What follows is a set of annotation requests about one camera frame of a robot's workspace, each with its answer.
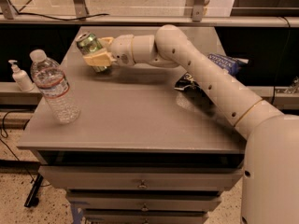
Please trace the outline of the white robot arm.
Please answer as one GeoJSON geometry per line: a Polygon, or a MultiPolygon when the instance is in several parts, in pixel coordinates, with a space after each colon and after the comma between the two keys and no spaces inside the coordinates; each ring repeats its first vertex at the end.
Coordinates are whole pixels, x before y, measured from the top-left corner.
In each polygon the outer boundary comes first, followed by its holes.
{"type": "Polygon", "coordinates": [[[299,224],[299,117],[285,115],[202,54],[176,26],[101,37],[93,64],[182,66],[246,140],[241,224],[299,224]]]}

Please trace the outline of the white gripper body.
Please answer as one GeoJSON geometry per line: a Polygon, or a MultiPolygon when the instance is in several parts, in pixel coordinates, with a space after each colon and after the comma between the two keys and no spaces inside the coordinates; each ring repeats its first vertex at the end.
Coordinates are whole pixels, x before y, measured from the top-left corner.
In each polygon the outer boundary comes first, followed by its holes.
{"type": "Polygon", "coordinates": [[[132,51],[133,38],[133,35],[120,35],[112,41],[110,50],[118,65],[133,66],[135,64],[132,51]]]}

